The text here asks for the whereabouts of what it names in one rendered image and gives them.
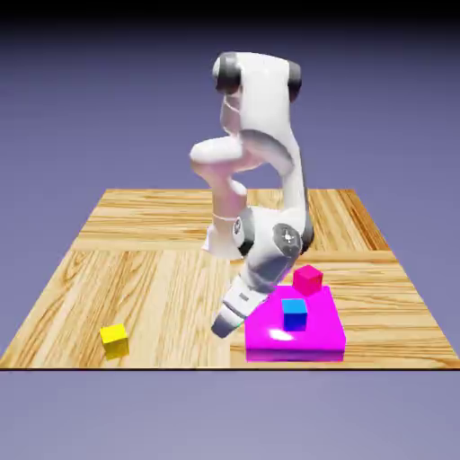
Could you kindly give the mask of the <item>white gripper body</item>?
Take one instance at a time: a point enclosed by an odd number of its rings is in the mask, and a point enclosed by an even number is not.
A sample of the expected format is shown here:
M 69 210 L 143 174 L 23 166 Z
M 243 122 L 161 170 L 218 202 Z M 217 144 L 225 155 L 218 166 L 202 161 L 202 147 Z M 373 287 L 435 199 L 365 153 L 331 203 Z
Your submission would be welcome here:
M 211 331 L 224 339 L 235 331 L 249 316 L 249 310 L 242 305 L 222 304 L 211 326 Z

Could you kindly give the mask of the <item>small blue cube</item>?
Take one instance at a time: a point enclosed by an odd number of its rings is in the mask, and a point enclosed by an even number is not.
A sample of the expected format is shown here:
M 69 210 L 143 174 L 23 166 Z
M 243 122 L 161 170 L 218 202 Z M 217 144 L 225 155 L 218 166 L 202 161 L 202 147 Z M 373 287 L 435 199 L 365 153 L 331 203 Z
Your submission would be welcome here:
M 283 329 L 286 332 L 304 331 L 307 323 L 307 304 L 303 298 L 285 298 L 281 300 Z

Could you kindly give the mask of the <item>small red cube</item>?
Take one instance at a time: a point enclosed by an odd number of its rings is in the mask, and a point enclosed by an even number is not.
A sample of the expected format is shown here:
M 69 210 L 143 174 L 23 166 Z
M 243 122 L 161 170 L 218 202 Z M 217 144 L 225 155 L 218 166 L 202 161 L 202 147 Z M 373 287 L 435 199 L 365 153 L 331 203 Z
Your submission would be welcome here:
M 294 271 L 292 286 L 303 296 L 311 296 L 322 289 L 323 273 L 312 265 L 305 265 Z

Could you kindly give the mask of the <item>small yellow cube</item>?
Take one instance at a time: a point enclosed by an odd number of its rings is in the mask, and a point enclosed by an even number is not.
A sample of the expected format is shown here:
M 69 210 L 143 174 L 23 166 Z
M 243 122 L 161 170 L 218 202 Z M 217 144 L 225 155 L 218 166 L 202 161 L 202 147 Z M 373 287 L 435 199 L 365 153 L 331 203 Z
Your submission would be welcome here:
M 100 329 L 106 359 L 122 358 L 129 354 L 128 335 L 123 323 Z

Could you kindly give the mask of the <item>large magenta box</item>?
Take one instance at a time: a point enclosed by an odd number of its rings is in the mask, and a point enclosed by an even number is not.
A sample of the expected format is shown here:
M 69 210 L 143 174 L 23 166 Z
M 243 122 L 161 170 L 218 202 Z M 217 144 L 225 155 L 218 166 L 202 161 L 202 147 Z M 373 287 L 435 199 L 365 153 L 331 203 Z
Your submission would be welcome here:
M 306 303 L 302 331 L 284 329 L 282 301 Z M 341 361 L 346 336 L 329 287 L 304 297 L 291 286 L 279 286 L 244 323 L 248 361 Z

